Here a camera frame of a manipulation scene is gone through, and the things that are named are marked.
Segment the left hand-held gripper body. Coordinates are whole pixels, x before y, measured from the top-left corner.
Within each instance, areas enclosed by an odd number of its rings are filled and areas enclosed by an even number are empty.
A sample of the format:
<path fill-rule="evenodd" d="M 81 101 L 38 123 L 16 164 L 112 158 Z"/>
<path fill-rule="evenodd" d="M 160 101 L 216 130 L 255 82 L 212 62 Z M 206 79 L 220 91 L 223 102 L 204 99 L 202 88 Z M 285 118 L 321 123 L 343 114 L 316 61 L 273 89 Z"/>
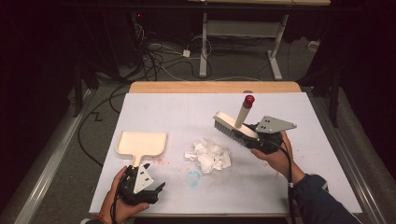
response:
<path fill-rule="evenodd" d="M 153 182 L 154 180 L 142 165 L 137 167 L 130 165 L 119 183 L 119 196 L 129 205 L 154 204 L 158 201 L 159 193 L 147 190 Z"/>

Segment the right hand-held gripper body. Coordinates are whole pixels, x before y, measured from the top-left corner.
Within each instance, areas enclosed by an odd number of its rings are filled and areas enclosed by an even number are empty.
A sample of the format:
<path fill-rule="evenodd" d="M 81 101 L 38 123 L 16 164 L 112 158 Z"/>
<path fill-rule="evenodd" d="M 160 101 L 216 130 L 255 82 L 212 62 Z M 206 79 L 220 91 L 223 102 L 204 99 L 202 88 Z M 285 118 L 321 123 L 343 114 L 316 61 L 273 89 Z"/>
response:
<path fill-rule="evenodd" d="M 259 136 L 259 150 L 265 154 L 278 151 L 283 144 L 282 132 L 295 129 L 297 125 L 283 119 L 264 116 L 257 124 L 255 132 Z"/>

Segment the cream hand brush red tip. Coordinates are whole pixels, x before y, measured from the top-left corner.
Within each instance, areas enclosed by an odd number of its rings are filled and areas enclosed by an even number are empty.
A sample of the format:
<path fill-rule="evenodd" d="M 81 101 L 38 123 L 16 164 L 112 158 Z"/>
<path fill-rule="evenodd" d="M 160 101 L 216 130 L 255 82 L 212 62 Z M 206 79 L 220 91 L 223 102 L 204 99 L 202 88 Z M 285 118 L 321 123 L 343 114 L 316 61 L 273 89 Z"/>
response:
<path fill-rule="evenodd" d="M 247 95 L 236 119 L 218 111 L 213 117 L 214 127 L 243 146 L 246 140 L 257 140 L 259 138 L 257 133 L 244 124 L 254 101 L 255 98 L 252 95 Z"/>

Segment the cream plastic dustpan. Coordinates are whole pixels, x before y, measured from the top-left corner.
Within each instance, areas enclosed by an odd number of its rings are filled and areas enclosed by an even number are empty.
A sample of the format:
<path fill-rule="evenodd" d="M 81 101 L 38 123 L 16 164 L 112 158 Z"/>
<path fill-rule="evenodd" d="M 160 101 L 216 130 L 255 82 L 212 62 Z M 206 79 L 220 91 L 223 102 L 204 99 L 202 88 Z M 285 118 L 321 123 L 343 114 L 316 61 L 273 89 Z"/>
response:
<path fill-rule="evenodd" d="M 156 157 L 164 152 L 167 133 L 122 132 L 116 151 L 123 156 L 132 157 L 131 165 L 137 167 L 145 157 Z"/>

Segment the pile of white paper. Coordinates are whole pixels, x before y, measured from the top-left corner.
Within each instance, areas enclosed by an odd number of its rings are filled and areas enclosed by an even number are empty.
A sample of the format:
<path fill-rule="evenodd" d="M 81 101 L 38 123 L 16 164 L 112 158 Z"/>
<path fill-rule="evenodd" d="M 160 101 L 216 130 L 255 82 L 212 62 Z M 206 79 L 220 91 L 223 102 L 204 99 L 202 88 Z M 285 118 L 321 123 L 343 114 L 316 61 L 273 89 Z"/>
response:
<path fill-rule="evenodd" d="M 230 150 L 205 138 L 194 142 L 192 149 L 184 152 L 184 158 L 194 161 L 203 174 L 221 171 L 232 165 Z"/>

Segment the person's left hand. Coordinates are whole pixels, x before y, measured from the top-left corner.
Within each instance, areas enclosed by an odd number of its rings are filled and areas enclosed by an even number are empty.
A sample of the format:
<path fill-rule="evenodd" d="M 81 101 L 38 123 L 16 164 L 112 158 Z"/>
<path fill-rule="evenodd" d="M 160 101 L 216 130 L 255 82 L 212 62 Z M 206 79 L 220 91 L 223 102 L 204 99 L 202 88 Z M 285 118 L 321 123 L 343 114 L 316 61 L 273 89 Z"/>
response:
<path fill-rule="evenodd" d="M 115 175 L 110 190 L 107 192 L 106 197 L 101 206 L 101 210 L 97 216 L 105 217 L 106 219 L 125 221 L 130 217 L 149 208 L 148 203 L 140 203 L 138 205 L 129 205 L 122 200 L 116 199 L 116 191 L 121 178 L 126 172 L 127 167 L 122 167 Z"/>

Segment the person's right hand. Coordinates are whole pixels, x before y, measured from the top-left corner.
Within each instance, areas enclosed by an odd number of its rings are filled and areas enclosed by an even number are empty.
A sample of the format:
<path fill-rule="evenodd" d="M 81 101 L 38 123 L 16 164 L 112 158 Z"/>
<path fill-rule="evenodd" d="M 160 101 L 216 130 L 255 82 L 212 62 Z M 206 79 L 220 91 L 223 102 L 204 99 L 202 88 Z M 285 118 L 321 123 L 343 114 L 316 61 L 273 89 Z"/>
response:
<path fill-rule="evenodd" d="M 292 146 L 287 134 L 284 131 L 281 134 L 283 137 L 283 144 L 281 146 L 287 153 L 279 149 L 277 152 L 266 155 L 255 148 L 251 149 L 251 153 L 258 159 L 267 161 L 273 169 L 280 172 L 290 183 L 295 185 L 304 178 L 305 173 L 294 162 Z"/>

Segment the white table cover sheet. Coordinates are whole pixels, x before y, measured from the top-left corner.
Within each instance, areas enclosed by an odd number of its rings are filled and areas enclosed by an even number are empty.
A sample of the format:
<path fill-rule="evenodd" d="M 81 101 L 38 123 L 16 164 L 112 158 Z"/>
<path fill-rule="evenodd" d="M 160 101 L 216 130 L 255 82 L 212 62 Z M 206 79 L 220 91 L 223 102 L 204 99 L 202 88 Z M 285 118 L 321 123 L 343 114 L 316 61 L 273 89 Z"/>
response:
<path fill-rule="evenodd" d="M 285 177 L 214 126 L 216 112 L 236 117 L 244 98 L 242 93 L 127 94 L 113 137 L 124 131 L 167 135 L 161 157 L 146 160 L 154 183 L 163 186 L 147 215 L 288 214 Z M 295 162 L 305 172 L 321 175 L 330 194 L 348 211 L 359 213 L 358 200 L 307 95 L 258 93 L 246 122 L 257 123 L 265 115 L 295 124 L 288 132 Z M 202 138 L 228 148 L 231 167 L 204 175 L 186 160 L 185 152 Z"/>

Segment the black metal stand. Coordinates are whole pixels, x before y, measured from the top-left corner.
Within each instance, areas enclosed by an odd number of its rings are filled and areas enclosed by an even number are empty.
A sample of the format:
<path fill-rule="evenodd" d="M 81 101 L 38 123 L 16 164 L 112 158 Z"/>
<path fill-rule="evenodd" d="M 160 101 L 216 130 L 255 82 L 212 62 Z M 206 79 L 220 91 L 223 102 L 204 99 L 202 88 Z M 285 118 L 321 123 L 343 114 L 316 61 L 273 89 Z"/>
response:
<path fill-rule="evenodd" d="M 325 70 L 316 75 L 316 84 L 313 93 L 317 97 L 330 97 L 329 118 L 334 128 L 338 127 L 337 108 L 339 96 L 340 74 Z"/>
<path fill-rule="evenodd" d="M 74 67 L 75 78 L 75 112 L 74 118 L 78 116 L 82 108 L 83 92 L 82 83 L 85 83 L 89 90 L 97 90 L 99 81 L 96 77 L 94 63 L 90 61 L 77 61 Z"/>

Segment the grey metal floor rail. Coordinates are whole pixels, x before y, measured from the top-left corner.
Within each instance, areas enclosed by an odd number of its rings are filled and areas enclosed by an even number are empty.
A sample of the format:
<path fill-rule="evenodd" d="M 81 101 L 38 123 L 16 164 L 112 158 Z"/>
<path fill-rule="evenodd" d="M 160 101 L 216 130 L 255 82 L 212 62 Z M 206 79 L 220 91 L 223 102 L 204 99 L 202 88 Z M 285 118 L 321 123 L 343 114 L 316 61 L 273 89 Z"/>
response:
<path fill-rule="evenodd" d="M 0 215 L 0 224 L 31 223 L 95 94 L 93 90 L 83 92 L 83 106 L 76 116 L 77 105 L 69 107 Z"/>
<path fill-rule="evenodd" d="M 333 151 L 361 206 L 363 224 L 391 224 L 395 218 L 396 183 L 376 153 L 347 98 L 338 97 L 336 121 L 330 117 L 330 99 L 308 97 Z"/>

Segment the white desk frame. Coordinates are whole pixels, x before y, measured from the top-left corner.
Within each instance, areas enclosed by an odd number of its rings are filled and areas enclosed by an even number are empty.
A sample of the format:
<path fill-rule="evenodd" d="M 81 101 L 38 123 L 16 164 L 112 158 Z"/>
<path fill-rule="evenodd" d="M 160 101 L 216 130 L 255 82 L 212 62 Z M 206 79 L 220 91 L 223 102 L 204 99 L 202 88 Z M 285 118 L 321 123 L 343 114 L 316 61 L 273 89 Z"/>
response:
<path fill-rule="evenodd" d="M 189 0 L 190 2 L 199 3 L 201 6 L 213 7 L 215 4 L 221 6 L 242 5 L 250 7 L 327 7 L 331 0 Z M 289 14 L 283 14 L 278 21 L 240 21 L 232 19 L 212 19 L 206 12 L 203 13 L 202 23 L 202 47 L 200 54 L 199 77 L 208 77 L 209 61 L 208 56 L 211 53 L 212 45 L 208 38 L 210 36 L 236 36 L 236 37 L 260 37 L 273 38 L 274 47 L 266 52 L 268 63 L 275 80 L 281 80 L 282 75 L 276 61 L 276 55 L 280 46 L 281 39 L 287 26 Z"/>

